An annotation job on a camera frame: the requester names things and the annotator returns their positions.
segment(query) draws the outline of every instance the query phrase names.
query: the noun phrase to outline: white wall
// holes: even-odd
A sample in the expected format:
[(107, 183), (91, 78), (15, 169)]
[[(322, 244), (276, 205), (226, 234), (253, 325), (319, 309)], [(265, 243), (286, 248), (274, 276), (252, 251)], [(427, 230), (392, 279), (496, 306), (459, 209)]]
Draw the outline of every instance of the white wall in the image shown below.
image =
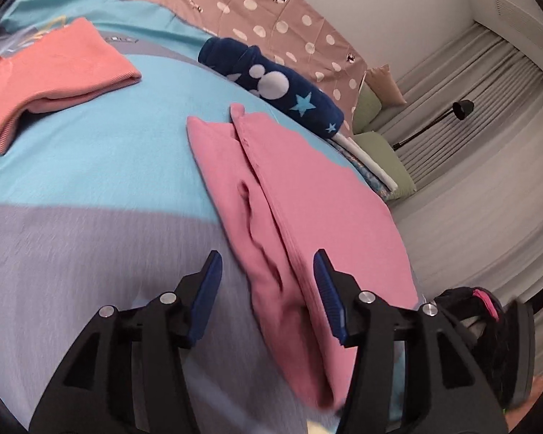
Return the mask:
[(468, 0), (307, 0), (369, 66), (400, 78), (472, 24)]

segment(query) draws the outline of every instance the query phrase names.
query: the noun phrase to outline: curtain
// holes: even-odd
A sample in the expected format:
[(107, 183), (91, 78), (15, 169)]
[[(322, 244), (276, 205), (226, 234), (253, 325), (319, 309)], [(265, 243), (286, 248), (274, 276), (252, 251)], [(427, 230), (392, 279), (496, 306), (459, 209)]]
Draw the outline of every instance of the curtain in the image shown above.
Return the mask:
[[(475, 25), (399, 86), (409, 104), (371, 124), (391, 143), (453, 101), (475, 102), (397, 152), (419, 191), (392, 214), (426, 296), (467, 285), (504, 303), (532, 297), (543, 288), (543, 72)], [(543, 371), (543, 315), (536, 324)]]

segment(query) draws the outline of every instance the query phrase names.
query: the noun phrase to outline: green pillow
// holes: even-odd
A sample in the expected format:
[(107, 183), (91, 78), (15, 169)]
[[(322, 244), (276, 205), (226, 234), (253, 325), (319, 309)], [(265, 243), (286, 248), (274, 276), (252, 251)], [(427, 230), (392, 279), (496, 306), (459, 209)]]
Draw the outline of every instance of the green pillow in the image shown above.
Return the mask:
[(382, 135), (366, 132), (354, 135), (353, 139), (398, 184), (398, 189), (388, 196), (387, 201), (409, 197), (416, 192), (410, 174)]
[(352, 132), (361, 133), (382, 111), (382, 103), (366, 83), (362, 83), (358, 104), (352, 118)]

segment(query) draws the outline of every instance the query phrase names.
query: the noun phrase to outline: pink polka dot sheet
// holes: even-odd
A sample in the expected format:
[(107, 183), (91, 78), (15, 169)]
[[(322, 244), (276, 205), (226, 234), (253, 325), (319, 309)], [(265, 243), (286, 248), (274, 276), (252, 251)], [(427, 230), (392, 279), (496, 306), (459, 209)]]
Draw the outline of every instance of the pink polka dot sheet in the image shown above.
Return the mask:
[(146, 0), (219, 37), (259, 46), (270, 60), (296, 70), (344, 112), (340, 133), (352, 135), (352, 115), (366, 62), (304, 0)]

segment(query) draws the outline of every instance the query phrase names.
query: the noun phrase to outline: folded orange cloth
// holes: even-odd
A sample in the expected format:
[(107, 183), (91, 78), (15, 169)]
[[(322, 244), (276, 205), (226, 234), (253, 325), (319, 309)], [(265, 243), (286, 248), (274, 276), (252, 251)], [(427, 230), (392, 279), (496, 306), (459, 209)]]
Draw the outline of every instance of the folded orange cloth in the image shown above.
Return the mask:
[(23, 111), (66, 109), (139, 80), (140, 72), (84, 18), (0, 57), (0, 155)]

